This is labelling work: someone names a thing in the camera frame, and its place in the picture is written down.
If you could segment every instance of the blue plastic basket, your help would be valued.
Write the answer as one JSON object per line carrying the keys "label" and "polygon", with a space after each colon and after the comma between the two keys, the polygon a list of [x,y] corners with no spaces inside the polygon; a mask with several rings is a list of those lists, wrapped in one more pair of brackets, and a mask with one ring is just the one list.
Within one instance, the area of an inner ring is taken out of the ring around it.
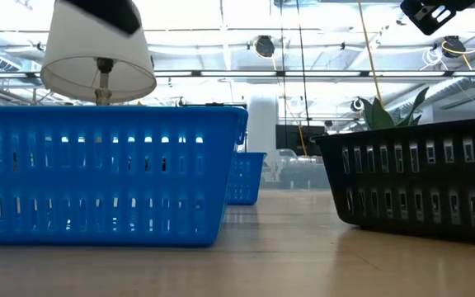
{"label": "blue plastic basket", "polygon": [[236,153],[228,181],[230,205],[254,205],[260,190],[261,169],[266,153]]}
{"label": "blue plastic basket", "polygon": [[247,112],[0,108],[0,243],[209,245]]}

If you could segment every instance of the lamp shade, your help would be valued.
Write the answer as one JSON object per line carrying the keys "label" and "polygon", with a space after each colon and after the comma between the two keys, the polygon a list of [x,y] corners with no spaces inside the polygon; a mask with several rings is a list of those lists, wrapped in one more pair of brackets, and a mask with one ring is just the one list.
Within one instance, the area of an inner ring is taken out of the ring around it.
{"label": "lamp shade", "polygon": [[[140,20],[139,11],[132,3]],[[116,30],[73,4],[56,1],[41,79],[52,92],[96,101],[98,58],[113,59],[109,103],[147,96],[157,86],[142,28],[132,36]]]}

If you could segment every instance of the lamp base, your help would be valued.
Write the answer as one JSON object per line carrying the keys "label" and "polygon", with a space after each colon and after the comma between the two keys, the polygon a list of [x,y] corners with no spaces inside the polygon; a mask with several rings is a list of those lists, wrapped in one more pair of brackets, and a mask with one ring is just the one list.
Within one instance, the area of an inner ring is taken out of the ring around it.
{"label": "lamp base", "polygon": [[109,87],[109,73],[113,70],[115,61],[113,59],[98,58],[96,67],[100,70],[100,87],[95,90],[96,104],[98,106],[108,106],[112,92]]}

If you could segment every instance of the table surface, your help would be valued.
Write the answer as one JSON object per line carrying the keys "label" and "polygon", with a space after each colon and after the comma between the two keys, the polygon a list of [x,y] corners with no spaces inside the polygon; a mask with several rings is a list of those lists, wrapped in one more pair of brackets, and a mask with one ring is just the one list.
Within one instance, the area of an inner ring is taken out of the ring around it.
{"label": "table surface", "polygon": [[204,249],[0,247],[0,296],[474,296],[475,246],[362,231],[329,191],[262,191]]}

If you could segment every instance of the black plastic basket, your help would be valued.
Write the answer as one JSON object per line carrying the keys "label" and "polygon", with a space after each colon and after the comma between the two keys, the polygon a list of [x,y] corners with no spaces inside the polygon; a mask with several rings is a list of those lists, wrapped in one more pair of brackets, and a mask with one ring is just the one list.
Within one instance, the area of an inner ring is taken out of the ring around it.
{"label": "black plastic basket", "polygon": [[316,142],[346,223],[475,240],[475,120]]}

